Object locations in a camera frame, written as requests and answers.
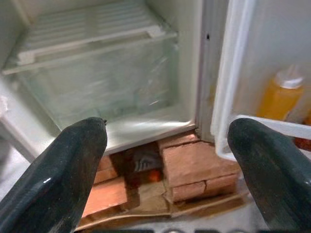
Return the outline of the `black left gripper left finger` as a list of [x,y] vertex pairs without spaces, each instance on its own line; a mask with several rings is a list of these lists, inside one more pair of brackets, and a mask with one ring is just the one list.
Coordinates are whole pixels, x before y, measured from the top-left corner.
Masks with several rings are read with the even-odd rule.
[[73,232],[106,146],[106,120],[100,117],[66,127],[2,199],[1,232]]

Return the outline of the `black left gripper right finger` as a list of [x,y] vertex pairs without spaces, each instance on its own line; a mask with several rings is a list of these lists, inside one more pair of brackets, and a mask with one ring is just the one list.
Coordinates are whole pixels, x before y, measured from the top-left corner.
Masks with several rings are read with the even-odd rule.
[[311,231],[311,161],[286,135],[250,119],[232,121],[228,145],[271,230]]

